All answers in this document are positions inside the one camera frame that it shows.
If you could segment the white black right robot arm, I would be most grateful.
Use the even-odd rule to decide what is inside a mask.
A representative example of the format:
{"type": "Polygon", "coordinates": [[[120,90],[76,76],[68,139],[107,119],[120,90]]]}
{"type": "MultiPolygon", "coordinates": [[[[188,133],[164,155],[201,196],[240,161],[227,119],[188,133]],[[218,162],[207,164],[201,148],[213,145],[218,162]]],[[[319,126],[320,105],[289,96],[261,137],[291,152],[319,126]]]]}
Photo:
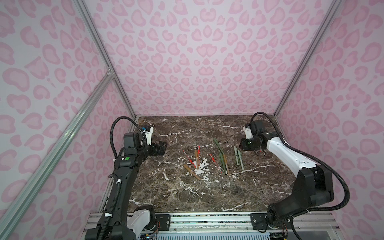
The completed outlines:
{"type": "Polygon", "coordinates": [[[302,215],[309,208],[334,200],[333,177],[327,168],[304,154],[289,149],[277,132],[269,132],[261,120],[245,124],[243,130],[245,137],[240,143],[242,150],[255,151],[258,154],[267,150],[296,176],[292,193],[268,207],[266,222],[270,227],[277,227],[289,217],[302,215]]]}

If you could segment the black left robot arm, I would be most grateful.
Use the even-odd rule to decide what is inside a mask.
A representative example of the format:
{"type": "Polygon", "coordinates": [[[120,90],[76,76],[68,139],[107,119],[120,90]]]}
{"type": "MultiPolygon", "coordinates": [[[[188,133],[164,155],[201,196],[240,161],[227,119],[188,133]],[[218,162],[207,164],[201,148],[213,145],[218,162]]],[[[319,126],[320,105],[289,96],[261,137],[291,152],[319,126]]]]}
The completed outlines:
{"type": "Polygon", "coordinates": [[[107,206],[97,226],[87,230],[86,240],[138,240],[144,228],[154,227],[153,207],[139,207],[129,217],[128,206],[140,166],[148,157],[163,156],[168,143],[142,144],[142,138],[139,133],[126,133],[122,153],[114,152],[114,170],[109,175],[114,183],[107,206]]]}

